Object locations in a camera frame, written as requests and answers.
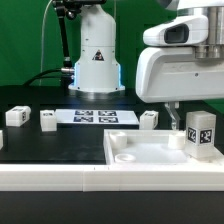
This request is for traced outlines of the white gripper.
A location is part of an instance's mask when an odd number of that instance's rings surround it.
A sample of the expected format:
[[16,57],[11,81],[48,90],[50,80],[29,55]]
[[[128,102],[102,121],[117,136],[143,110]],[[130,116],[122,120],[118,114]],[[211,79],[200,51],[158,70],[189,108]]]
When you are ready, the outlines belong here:
[[224,98],[224,59],[196,59],[192,47],[148,47],[138,59],[135,90],[146,103],[166,102],[178,130],[178,102]]

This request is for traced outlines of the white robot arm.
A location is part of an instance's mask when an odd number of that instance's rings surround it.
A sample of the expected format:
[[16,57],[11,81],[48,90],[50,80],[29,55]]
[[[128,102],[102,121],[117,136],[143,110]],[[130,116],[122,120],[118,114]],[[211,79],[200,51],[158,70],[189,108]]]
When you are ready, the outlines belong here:
[[[177,17],[144,31],[135,91],[146,103],[163,102],[177,129],[177,102],[224,98],[224,0],[160,4]],[[95,3],[84,4],[81,16],[81,55],[69,89],[89,99],[122,91],[114,19]]]

